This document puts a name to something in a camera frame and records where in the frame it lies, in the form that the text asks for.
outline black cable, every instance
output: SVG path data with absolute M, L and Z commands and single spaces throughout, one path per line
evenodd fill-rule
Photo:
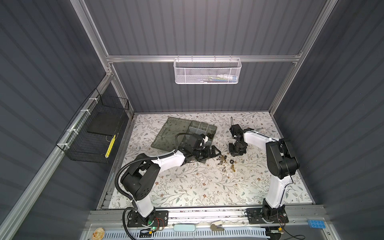
M 129 237 L 130 239 L 132 239 L 132 240 L 136 240 L 136 239 L 134 239 L 134 238 L 132 237 L 132 235 L 128 232 L 127 224 L 125 223 L 125 213 L 127 212 L 128 209 L 130 209 L 131 211 L 132 211 L 132 210 L 134 211 L 133 207 L 127 207 L 126 209 L 124 209 L 124 211 L 122 212 L 122 225 L 123 225 L 124 230 L 125 230 L 125 233 L 128 235 L 128 237 Z
M 177 150 L 179 149 L 179 143 L 177 142 L 177 137 L 180 136 L 180 135 L 189 135 L 189 136 L 191 136 L 192 134 L 186 133 L 186 132 L 181 132 L 181 133 L 176 134 L 176 136 L 175 136 L 175 142 L 176 142 L 175 152 L 177 152 Z
M 128 193 L 126 193 L 125 191 L 123 191 L 120 186 L 119 186 L 119 177 L 121 175 L 121 173 L 127 169 L 131 164 L 135 163 L 135 162 L 142 162 L 142 161 L 150 161 L 150 160 L 156 160 L 157 157 L 146 157 L 146 158 L 141 158 L 141 159 L 138 159 L 138 160 L 133 160 L 132 162 L 129 162 L 127 163 L 126 165 L 122 166 L 122 168 L 117 172 L 116 174 L 116 177 L 115 177 L 115 188 L 116 190 L 121 193 L 123 196 L 126 196 L 129 200 L 132 200 L 133 197 L 131 195 L 129 195 Z
M 305 239 L 305 236 L 304 236 L 304 235 L 299 234 L 299 235 L 295 235 L 295 236 L 293 236 L 292 234 L 290 234 L 289 232 L 287 232 L 287 230 L 285 230 L 285 229 L 284 229 L 284 232 L 288 233 L 288 235 L 289 235 L 290 237 L 289 237 L 289 238 L 286 238 L 286 239 L 282 239 L 282 240 L 288 240 L 288 239 L 292 239 L 292 238 L 299 239 L 299 240 L 303 240 L 303 239 Z

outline yellow label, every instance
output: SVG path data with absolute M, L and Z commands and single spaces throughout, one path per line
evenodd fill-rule
M 108 147 L 107 153 L 105 154 L 105 158 L 108 158 L 109 155 L 111 154 L 113 144 L 115 143 L 115 139 L 116 139 L 116 135 L 113 136 L 113 138 L 111 139 L 111 142 L 109 143 L 109 147 Z

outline mounting plate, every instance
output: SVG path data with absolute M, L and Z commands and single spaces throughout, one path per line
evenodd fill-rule
M 165 227 L 168 225 L 168 211 L 155 211 L 155 218 L 151 225 L 151 227 L 157 227 L 157 219 L 160 218 L 164 221 L 159 222 L 159 227 Z M 146 223 L 144 223 L 139 214 L 135 211 L 130 211 L 128 214 L 128 223 L 127 227 L 144 227 Z
M 245 211 L 247 213 L 247 218 L 248 218 L 249 224 L 279 223 L 277 219 L 274 220 L 273 222 L 264 221 L 263 216 L 261 214 L 261 212 L 262 212 L 261 207 L 249 208 L 249 209 L 246 209 Z M 283 216 L 283 218 L 280 217 L 280 223 L 288 223 L 289 220 L 288 220 L 288 216 L 285 213 L 285 211 L 282 212 L 281 215 Z

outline blue lego brick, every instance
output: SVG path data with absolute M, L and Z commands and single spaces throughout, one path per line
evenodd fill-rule
M 308 220 L 308 224 L 311 228 L 325 228 L 324 221 L 320 220 Z

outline metal part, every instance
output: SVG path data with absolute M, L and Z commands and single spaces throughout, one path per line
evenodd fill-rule
M 272 102 L 269 112 L 271 115 L 274 115 L 277 108 L 279 107 L 285 93 L 288 91 L 289 86 L 291 85 L 296 74 L 299 72 L 300 67 L 303 65 L 305 58 L 307 57 L 309 51 L 311 50 L 316 38 L 319 36 L 321 29 L 323 28 L 325 22 L 327 21 L 329 15 L 331 14 L 333 8 L 335 7 L 338 0 L 327 0 L 323 9 L 320 12 L 311 32 L 308 35 L 308 38 L 305 40 L 303 48 L 301 49 L 299 61 L 292 66 L 288 72 L 283 84 L 281 85 L 275 99 Z
M 100 37 L 100 34 L 96 28 L 96 25 L 92 19 L 92 16 L 88 10 L 87 5 L 84 0 L 71 0 L 72 6 L 75 9 L 77 16 L 80 19 L 81 24 L 83 25 L 85 32 L 87 33 L 89 40 L 91 41 L 93 48 L 95 49 L 101 64 L 104 67 L 106 73 L 112 71 L 115 76 L 115 79 L 112 81 L 113 88 L 115 89 L 117 96 L 119 98 L 129 99 L 121 81 L 116 74 L 115 68 L 107 61 L 106 56 L 108 55 L 108 51 Z M 131 116 L 133 116 L 133 108 L 130 106 Z
M 233 207 L 190 207 L 190 208 L 159 208 L 156 210 L 167 210 L 168 226 L 173 223 L 198 223 L 198 227 L 210 227 L 212 222 L 222 219 L 224 227 L 238 226 L 242 222 L 248 222 L 244 215 L 246 209 L 261 206 L 233 206 Z M 285 211 L 291 222 L 287 225 L 307 225 L 307 220 L 323 220 L 329 222 L 329 217 L 322 205 L 286 205 Z M 90 212 L 84 230 L 93 229 L 92 232 L 103 226 L 121 225 L 121 216 L 123 210 L 94 210 Z M 262 223 L 260 226 L 279 226 L 276 223 Z
M 167 221 L 168 211 L 155 211 L 154 219 L 160 218 L 163 219 L 163 221 L 159 221 L 157 223 L 156 220 L 154 220 L 151 225 L 151 227 L 157 227 L 157 224 L 159 224 L 160 227 L 166 227 L 168 225 Z M 142 218 L 140 217 L 138 212 L 130 211 L 128 214 L 128 222 L 127 227 L 145 227 L 147 223 L 143 222 Z
M 224 231 L 224 228 L 223 228 L 223 221 L 215 221 L 213 223 L 211 223 L 211 226 L 210 226 L 210 229 L 212 231 Z
M 248 208 L 246 209 L 246 216 L 248 217 L 248 221 L 250 224 L 260 224 L 260 223 L 288 223 L 288 216 L 285 213 L 285 210 L 282 209 L 279 211 L 279 220 L 277 219 L 277 214 L 274 214 L 272 219 L 267 219 L 263 216 L 263 212 L 261 208 Z
M 111 78 L 112 75 L 110 73 L 104 76 L 100 84 L 97 86 L 97 90 L 99 91 L 99 93 L 103 93 L 105 91 L 105 89 L 111 82 Z M 91 103 L 94 101 L 91 98 L 96 98 L 99 94 L 98 91 L 95 90 L 92 93 L 90 99 L 88 99 L 82 109 L 89 108 Z M 69 129 L 74 129 L 74 127 L 78 124 L 84 114 L 87 114 L 86 111 L 80 111 L 71 123 Z M 64 136 L 60 139 L 59 144 L 64 144 L 69 136 L 70 131 L 66 131 Z M 19 200 L 17 200 L 16 204 L 13 206 L 12 210 L 9 212 L 3 223 L 0 225 L 1 240 L 11 240 L 16 234 L 21 223 L 24 221 L 32 206 L 35 204 L 37 198 L 40 196 L 45 185 L 48 183 L 52 174 L 59 166 L 64 155 L 64 152 L 59 147 L 55 146 L 51 154 L 45 160 L 44 164 L 41 166 L 39 171 L 36 173 L 35 177 L 32 179 L 28 187 L 21 195 Z
M 233 59 L 240 58 L 242 62 L 255 63 L 255 62 L 292 62 L 296 63 L 300 60 L 300 56 L 296 55 L 244 55 L 244 56 L 193 56 L 193 61 L 232 61 Z M 174 62 L 177 61 L 191 61 L 192 56 L 124 56 L 124 55 L 108 55 L 106 57 L 110 63 L 128 63 L 128 62 L 142 62 L 142 63 L 159 63 L 159 62 Z
M 82 0 L 71 0 L 71 4 L 80 19 L 81 24 L 83 25 L 85 32 L 88 35 L 88 38 L 91 40 L 92 46 L 98 55 L 101 64 L 107 72 L 107 68 L 109 68 L 109 63 L 105 56 L 108 55 L 106 48 L 101 41 L 101 37 L 97 28 L 91 18 L 91 14 L 88 11 L 85 2 Z
M 341 240 L 333 224 L 325 222 L 326 228 L 323 228 L 325 236 L 328 240 Z

